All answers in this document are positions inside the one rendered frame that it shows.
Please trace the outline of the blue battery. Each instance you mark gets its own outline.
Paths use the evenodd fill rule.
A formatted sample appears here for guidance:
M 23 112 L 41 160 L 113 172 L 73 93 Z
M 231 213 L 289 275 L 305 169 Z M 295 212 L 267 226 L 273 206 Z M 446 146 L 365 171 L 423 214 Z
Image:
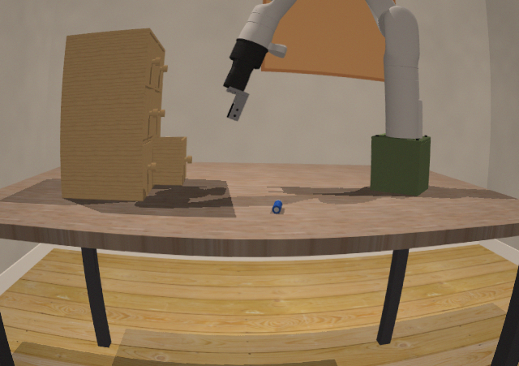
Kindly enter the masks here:
M 274 213 L 279 213 L 281 211 L 281 207 L 282 207 L 282 202 L 280 200 L 276 200 L 272 207 L 272 211 Z

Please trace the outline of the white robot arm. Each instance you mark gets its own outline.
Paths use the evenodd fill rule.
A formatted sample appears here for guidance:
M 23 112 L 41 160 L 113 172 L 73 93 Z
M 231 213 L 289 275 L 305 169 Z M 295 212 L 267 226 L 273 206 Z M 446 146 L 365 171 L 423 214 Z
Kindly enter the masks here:
M 276 31 L 297 0 L 270 0 L 255 6 L 247 22 Z M 422 139 L 422 100 L 419 99 L 419 31 L 413 12 L 393 0 L 365 0 L 385 37 L 384 88 L 386 136 Z M 386 36 L 385 36 L 386 33 Z

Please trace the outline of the small brown wooden chest of drawers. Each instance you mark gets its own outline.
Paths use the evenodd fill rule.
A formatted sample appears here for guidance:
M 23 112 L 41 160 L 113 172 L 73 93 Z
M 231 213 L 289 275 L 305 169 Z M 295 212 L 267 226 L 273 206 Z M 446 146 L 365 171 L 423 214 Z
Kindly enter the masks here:
M 62 76 L 62 198 L 144 201 L 143 140 L 150 28 L 66 36 Z M 157 90 L 156 90 L 157 89 Z M 158 92 L 161 91 L 161 92 Z

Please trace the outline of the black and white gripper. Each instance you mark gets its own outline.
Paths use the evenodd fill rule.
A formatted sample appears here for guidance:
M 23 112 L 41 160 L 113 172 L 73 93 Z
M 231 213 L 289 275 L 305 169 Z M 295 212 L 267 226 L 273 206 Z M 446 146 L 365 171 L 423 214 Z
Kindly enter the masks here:
M 254 69 L 260 69 L 267 52 L 284 58 L 287 47 L 273 44 L 274 31 L 262 24 L 247 22 L 241 31 L 229 58 L 233 61 L 230 73 L 223 84 L 226 91 L 235 94 L 227 118 L 239 120 L 249 93 L 244 90 Z

